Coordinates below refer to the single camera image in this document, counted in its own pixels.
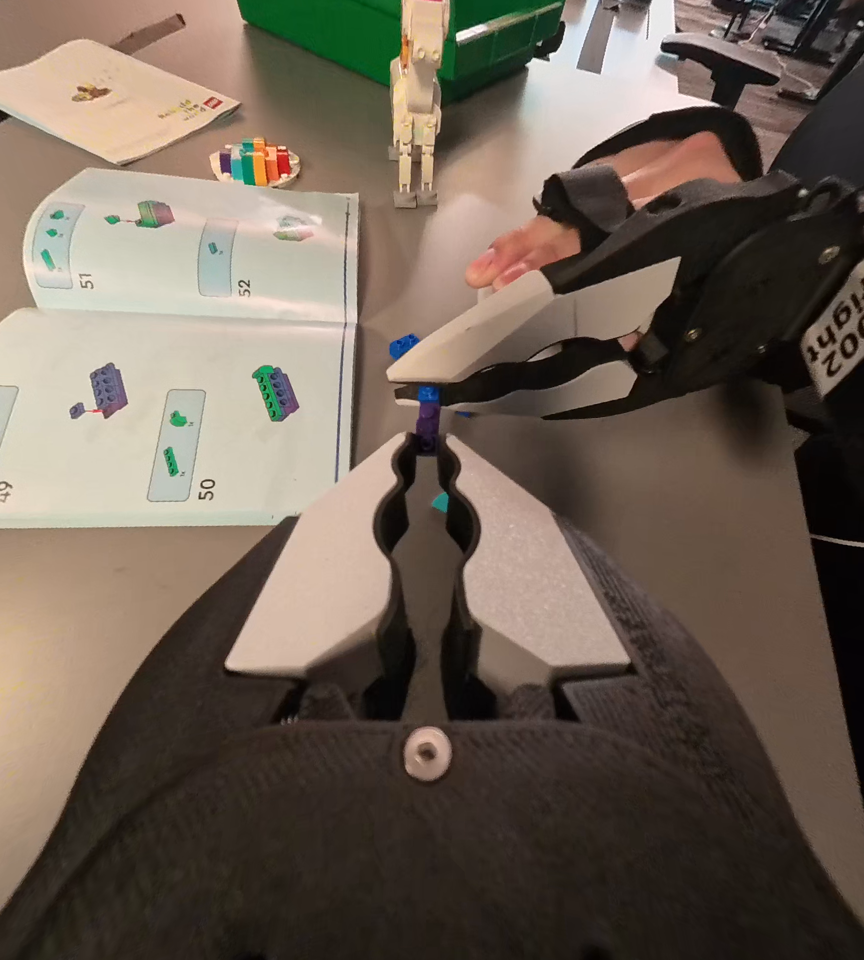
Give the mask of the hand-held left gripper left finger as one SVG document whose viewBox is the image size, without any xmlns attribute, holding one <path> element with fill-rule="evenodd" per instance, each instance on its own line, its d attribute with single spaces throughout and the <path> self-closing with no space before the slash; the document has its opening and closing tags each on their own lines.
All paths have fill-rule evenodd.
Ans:
<svg viewBox="0 0 864 960">
<path fill-rule="evenodd" d="M 279 679 L 391 678 L 409 629 L 392 556 L 409 528 L 414 436 L 394 435 L 294 523 L 224 662 Z"/>
</svg>

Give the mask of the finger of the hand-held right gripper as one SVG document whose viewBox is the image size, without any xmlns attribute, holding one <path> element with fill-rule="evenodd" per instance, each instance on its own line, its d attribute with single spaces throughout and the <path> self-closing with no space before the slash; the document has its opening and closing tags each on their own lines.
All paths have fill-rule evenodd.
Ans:
<svg viewBox="0 0 864 960">
<path fill-rule="evenodd" d="M 438 401 L 456 412 L 548 419 L 623 401 L 636 380 L 626 354 L 556 354 L 497 364 L 440 385 Z"/>
<path fill-rule="evenodd" d="M 626 354 L 631 364 L 623 340 L 648 331 L 679 264 L 673 257 L 568 294 L 556 293 L 541 271 L 527 272 L 395 361 L 387 372 L 394 400 L 417 403 L 420 386 L 556 354 Z"/>
</svg>

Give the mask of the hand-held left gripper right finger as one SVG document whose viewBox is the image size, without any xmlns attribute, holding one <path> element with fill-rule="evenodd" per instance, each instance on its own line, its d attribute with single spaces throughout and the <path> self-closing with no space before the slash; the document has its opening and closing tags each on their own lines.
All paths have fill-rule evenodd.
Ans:
<svg viewBox="0 0 864 960">
<path fill-rule="evenodd" d="M 593 578 L 540 500 L 448 436 L 446 530 L 461 551 L 449 637 L 462 678 L 563 682 L 622 674 L 630 655 Z"/>
</svg>

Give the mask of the small blue purple lego assembly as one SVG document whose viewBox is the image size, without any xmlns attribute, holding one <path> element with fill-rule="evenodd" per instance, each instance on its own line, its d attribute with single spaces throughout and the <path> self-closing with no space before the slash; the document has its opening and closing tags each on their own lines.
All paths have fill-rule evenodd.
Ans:
<svg viewBox="0 0 864 960">
<path fill-rule="evenodd" d="M 422 456 L 438 453 L 440 428 L 440 395 L 436 386 L 420 386 L 417 391 L 418 413 L 414 426 L 415 449 Z"/>
</svg>

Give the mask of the person's right forearm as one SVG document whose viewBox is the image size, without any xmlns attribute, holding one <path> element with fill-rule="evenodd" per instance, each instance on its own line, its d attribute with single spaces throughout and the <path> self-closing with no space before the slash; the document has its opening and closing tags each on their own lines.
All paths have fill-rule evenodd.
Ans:
<svg viewBox="0 0 864 960">
<path fill-rule="evenodd" d="M 768 171 L 803 186 L 835 177 L 864 188 L 864 60 L 813 106 Z"/>
</svg>

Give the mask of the white lego unicorn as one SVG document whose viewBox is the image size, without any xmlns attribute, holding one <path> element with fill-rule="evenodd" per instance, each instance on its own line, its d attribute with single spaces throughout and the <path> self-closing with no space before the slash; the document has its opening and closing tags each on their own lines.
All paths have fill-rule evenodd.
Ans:
<svg viewBox="0 0 864 960">
<path fill-rule="evenodd" d="M 448 1 L 403 1 L 398 57 L 390 62 L 392 138 L 398 170 L 394 206 L 433 207 L 436 142 L 441 125 L 442 66 L 450 25 Z"/>
</svg>

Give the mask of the open lego instruction booklet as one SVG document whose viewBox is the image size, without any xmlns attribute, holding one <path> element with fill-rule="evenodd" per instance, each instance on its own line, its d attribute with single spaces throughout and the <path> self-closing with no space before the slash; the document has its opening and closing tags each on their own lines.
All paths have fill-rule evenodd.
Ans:
<svg viewBox="0 0 864 960">
<path fill-rule="evenodd" d="M 0 530 L 273 525 L 350 470 L 360 204 L 85 169 L 0 321 Z"/>
</svg>

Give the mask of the rainbow lego build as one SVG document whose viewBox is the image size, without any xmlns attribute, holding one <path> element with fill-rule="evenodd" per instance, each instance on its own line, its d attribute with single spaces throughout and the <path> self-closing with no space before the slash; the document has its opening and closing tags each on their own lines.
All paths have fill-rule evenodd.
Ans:
<svg viewBox="0 0 864 960">
<path fill-rule="evenodd" d="M 216 180 L 261 188 L 281 188 L 301 173 L 297 153 L 282 144 L 254 137 L 226 144 L 209 156 Z"/>
</svg>

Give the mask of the closed lego instruction booklet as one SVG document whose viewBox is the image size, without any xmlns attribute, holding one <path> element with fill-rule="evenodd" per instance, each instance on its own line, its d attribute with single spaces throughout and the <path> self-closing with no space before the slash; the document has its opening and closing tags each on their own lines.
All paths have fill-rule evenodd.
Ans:
<svg viewBox="0 0 864 960">
<path fill-rule="evenodd" d="M 118 166 L 233 114 L 241 103 L 88 39 L 0 71 L 0 111 Z"/>
</svg>

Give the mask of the person's right hand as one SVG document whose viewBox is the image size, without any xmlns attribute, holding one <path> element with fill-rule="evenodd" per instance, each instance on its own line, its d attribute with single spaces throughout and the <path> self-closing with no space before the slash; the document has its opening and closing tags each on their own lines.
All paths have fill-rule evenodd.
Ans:
<svg viewBox="0 0 864 960">
<path fill-rule="evenodd" d="M 652 141 L 591 162 L 611 168 L 637 210 L 674 187 L 708 179 L 733 185 L 740 176 L 722 141 L 699 132 L 680 141 Z M 523 274 L 577 255 L 582 248 L 576 227 L 537 214 L 496 238 L 465 270 L 466 284 L 499 290 Z"/>
</svg>

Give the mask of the black office chair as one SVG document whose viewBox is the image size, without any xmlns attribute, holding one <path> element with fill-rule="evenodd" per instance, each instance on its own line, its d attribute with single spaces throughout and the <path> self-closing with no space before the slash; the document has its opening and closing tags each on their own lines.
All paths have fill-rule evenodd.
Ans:
<svg viewBox="0 0 864 960">
<path fill-rule="evenodd" d="M 756 31 L 767 2 L 674 3 L 675 29 L 659 44 L 666 60 L 702 69 L 710 99 L 735 109 L 748 88 L 773 89 L 785 76 L 778 54 L 765 49 Z"/>
</svg>

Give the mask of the green plastic bin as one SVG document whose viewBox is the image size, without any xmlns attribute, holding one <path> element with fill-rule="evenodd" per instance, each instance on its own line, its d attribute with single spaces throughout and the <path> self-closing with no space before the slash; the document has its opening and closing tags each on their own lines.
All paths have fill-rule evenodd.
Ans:
<svg viewBox="0 0 864 960">
<path fill-rule="evenodd" d="M 441 23 L 442 102 L 458 102 L 558 51 L 562 1 L 239 1 L 246 24 L 390 86 L 406 23 Z"/>
</svg>

